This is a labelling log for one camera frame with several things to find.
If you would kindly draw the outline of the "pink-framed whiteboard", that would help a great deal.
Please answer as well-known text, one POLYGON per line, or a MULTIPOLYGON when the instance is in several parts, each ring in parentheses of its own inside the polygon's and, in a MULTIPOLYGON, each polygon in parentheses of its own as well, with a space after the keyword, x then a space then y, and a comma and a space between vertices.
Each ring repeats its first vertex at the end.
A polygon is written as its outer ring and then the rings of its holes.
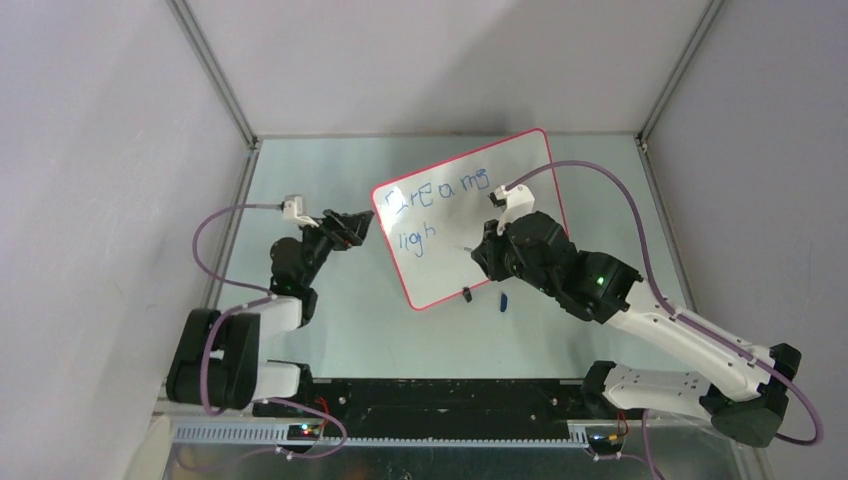
POLYGON ((553 160, 535 128, 372 189, 371 201, 409 306, 423 311, 487 283, 470 253, 484 223, 501 215, 489 194, 553 160))

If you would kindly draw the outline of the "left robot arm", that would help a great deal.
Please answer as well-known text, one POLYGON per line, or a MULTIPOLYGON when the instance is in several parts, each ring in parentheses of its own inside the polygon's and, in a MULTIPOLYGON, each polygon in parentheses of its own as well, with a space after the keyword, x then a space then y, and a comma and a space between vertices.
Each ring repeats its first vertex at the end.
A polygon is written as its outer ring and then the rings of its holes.
POLYGON ((371 210, 326 210, 320 218, 286 215, 300 235, 272 244, 263 297, 225 311, 197 308, 188 314, 165 381, 167 399, 199 405, 212 415, 273 398, 292 416, 311 412, 316 390, 304 382, 310 378, 307 367, 272 359, 270 345, 311 321, 318 272, 331 253, 361 246, 373 217, 371 210))

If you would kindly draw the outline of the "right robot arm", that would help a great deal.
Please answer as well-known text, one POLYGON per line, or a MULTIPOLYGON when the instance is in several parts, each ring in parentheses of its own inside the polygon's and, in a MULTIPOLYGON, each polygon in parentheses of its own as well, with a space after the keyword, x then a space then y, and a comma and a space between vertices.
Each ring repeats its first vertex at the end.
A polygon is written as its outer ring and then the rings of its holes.
POLYGON ((593 363, 580 388, 585 411, 665 411, 709 422, 726 437, 764 448, 778 436, 789 403, 786 381, 801 354, 782 343, 748 343, 661 295, 633 267, 580 251, 563 226, 533 212, 498 227, 490 220, 471 258, 491 281, 516 278, 554 299, 568 314, 641 338, 688 365, 686 372, 593 363))

